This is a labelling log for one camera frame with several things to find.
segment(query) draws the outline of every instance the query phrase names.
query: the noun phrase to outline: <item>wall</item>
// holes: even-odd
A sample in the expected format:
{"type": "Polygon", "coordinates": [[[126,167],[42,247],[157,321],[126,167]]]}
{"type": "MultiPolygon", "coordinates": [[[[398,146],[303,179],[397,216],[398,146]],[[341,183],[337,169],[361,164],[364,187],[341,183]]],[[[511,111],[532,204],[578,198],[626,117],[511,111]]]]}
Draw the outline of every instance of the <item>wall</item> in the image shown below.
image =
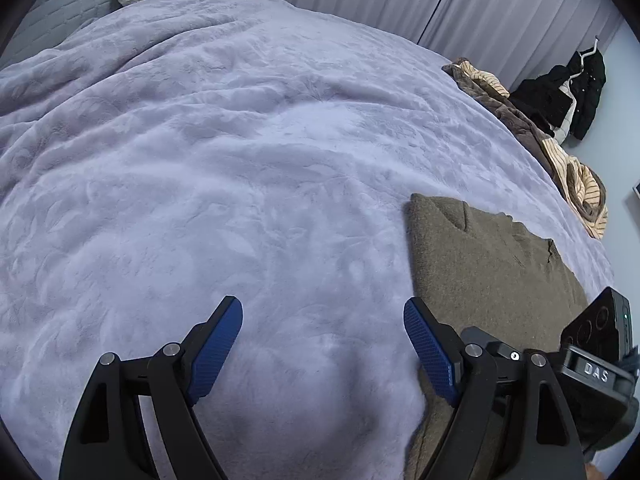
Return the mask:
{"type": "MultiPolygon", "coordinates": [[[[640,343],[640,198],[632,187],[640,180],[640,43],[626,22],[604,53],[607,83],[596,117],[581,142],[562,146],[600,176],[607,188],[609,223],[602,240],[613,271],[615,288],[631,304],[633,338],[640,343]]],[[[640,388],[636,388],[640,397],[640,388]]],[[[594,459],[608,475],[626,453],[632,436],[594,459]]]]}

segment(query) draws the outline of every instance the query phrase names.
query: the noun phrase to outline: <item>fleece blanket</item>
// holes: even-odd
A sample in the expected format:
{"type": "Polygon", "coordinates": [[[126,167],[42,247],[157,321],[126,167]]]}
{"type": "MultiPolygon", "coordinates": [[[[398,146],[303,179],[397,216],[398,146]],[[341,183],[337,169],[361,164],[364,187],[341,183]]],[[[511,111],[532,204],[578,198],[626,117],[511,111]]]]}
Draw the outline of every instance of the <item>fleece blanket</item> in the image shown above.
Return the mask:
{"type": "Polygon", "coordinates": [[[402,478],[412,192],[553,238],[588,300],[612,282],[445,63],[279,0],[146,0],[0,72],[0,415],[44,480],[100,355],[151,355],[225,294],[244,325],[195,410],[229,478],[402,478]]]}

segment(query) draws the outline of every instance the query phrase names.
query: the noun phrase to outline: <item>black jacket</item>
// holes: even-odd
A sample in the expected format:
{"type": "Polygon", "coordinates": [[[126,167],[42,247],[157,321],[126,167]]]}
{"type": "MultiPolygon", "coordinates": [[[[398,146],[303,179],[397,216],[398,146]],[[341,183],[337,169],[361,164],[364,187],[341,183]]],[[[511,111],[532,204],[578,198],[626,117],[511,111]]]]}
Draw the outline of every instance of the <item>black jacket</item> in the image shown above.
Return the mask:
{"type": "Polygon", "coordinates": [[[533,106],[529,106],[522,101],[518,101],[511,96],[509,97],[509,101],[511,101],[512,105],[514,105],[518,110],[520,110],[529,119],[531,119],[533,123],[549,137],[556,136],[554,131],[549,127],[549,123],[546,120],[546,117],[542,113],[540,113],[540,110],[534,108],[533,106]]]}
{"type": "MultiPolygon", "coordinates": [[[[577,52],[574,53],[567,68],[572,74],[580,72],[580,56],[577,52]]],[[[602,87],[606,81],[604,60],[600,51],[596,50],[595,54],[584,58],[584,71],[572,79],[569,85],[576,101],[574,119],[569,127],[569,133],[577,139],[583,139],[591,126],[596,116],[596,108],[600,103],[602,87]]]]}
{"type": "Polygon", "coordinates": [[[511,92],[509,99],[523,102],[536,108],[551,126],[562,125],[564,117],[571,107],[571,98],[560,90],[571,73],[562,65],[556,65],[551,72],[535,79],[525,79],[518,88],[511,92]]]}
{"type": "MultiPolygon", "coordinates": [[[[525,79],[511,93],[510,100],[516,106],[523,102],[536,108],[551,126],[561,126],[569,111],[571,99],[559,87],[572,74],[580,72],[580,54],[574,52],[567,66],[556,65],[548,74],[536,79],[525,79]]],[[[571,80],[569,88],[575,97],[575,111],[569,133],[583,139],[596,115],[600,93],[606,82],[604,61],[599,50],[584,58],[584,71],[571,80]]]]}

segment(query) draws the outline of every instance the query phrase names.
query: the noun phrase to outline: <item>white hanger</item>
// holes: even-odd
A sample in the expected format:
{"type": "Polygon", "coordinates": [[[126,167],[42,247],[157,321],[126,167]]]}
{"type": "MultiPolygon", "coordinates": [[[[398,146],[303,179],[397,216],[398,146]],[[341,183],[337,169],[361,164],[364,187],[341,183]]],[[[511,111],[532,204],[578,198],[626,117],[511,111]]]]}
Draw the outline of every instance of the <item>white hanger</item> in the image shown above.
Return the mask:
{"type": "Polygon", "coordinates": [[[574,78],[578,77],[582,72],[584,72],[584,58],[585,57],[589,57],[589,56],[593,56],[593,54],[596,53],[597,49],[598,49],[598,37],[596,36],[596,41],[593,44],[593,49],[591,49],[589,52],[585,52],[584,54],[580,54],[580,72],[578,72],[577,74],[573,74],[569,78],[569,81],[571,81],[571,79],[574,79],[574,78]]]}

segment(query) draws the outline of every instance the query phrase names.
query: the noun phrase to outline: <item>metal screw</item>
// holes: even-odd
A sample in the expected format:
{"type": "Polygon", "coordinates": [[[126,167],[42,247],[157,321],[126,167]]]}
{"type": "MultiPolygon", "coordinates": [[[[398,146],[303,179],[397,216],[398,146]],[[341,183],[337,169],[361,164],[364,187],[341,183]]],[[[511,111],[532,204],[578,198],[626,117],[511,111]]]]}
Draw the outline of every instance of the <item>metal screw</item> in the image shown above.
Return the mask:
{"type": "Polygon", "coordinates": [[[482,355],[482,347],[471,343],[470,345],[465,346],[465,352],[471,357],[480,357],[482,355]]]}
{"type": "Polygon", "coordinates": [[[545,359],[545,357],[543,355],[533,354],[531,356],[531,362],[533,364],[535,364],[536,366],[543,367],[546,364],[546,359],[545,359]]]}
{"type": "Polygon", "coordinates": [[[180,351],[180,345],[178,343],[169,343],[168,345],[164,345],[162,349],[162,353],[166,356],[174,356],[180,351]]]}
{"type": "Polygon", "coordinates": [[[116,359],[116,355],[112,352],[107,352],[106,354],[102,354],[100,356],[100,364],[107,366],[110,365],[111,363],[113,363],[116,359]]]}

